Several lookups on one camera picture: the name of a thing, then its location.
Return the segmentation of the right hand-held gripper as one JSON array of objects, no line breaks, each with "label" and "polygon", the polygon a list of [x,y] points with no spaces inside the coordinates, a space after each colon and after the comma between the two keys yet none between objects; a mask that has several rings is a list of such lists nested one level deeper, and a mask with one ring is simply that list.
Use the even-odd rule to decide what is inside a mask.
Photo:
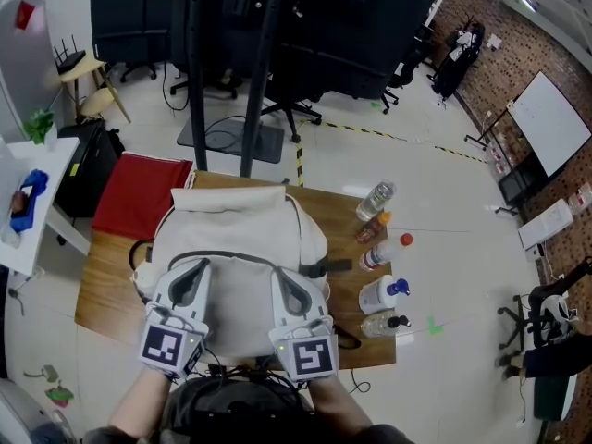
[{"label": "right hand-held gripper", "polygon": [[276,327],[268,337],[290,381],[335,376],[338,340],[323,292],[308,277],[277,267],[271,274],[271,293]]}]

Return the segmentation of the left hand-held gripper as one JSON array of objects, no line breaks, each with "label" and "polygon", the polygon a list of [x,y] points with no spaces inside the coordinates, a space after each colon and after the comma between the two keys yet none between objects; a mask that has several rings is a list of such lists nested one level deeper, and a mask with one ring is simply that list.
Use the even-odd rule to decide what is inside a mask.
[{"label": "left hand-held gripper", "polygon": [[156,284],[139,348],[140,361],[172,380],[187,379],[204,353],[203,322],[213,267],[197,258],[170,268]]}]

